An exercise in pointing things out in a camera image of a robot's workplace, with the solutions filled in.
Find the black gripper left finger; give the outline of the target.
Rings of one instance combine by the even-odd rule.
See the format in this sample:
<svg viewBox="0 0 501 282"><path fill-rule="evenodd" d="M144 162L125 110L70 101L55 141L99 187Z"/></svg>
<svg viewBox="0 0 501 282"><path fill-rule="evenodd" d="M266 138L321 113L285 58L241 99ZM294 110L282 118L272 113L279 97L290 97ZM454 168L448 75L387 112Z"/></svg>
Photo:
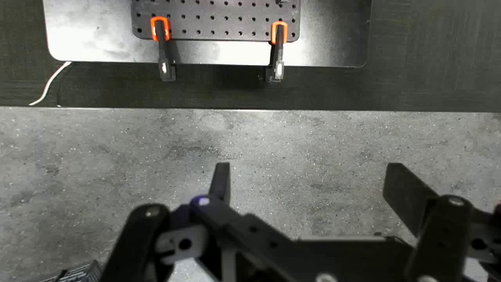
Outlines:
<svg viewBox="0 0 501 282"><path fill-rule="evenodd" d="M230 165L229 163L216 165L208 195L225 204L230 202Z"/></svg>

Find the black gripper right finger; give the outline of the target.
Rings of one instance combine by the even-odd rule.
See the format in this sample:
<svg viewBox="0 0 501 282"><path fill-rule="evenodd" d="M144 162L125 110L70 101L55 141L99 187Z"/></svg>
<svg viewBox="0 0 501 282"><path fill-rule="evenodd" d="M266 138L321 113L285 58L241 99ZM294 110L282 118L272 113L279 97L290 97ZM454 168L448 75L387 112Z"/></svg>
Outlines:
<svg viewBox="0 0 501 282"><path fill-rule="evenodd" d="M437 193L406 165L390 163L387 166L384 199L412 235L420 234L427 213L427 202L435 198Z"/></svg>

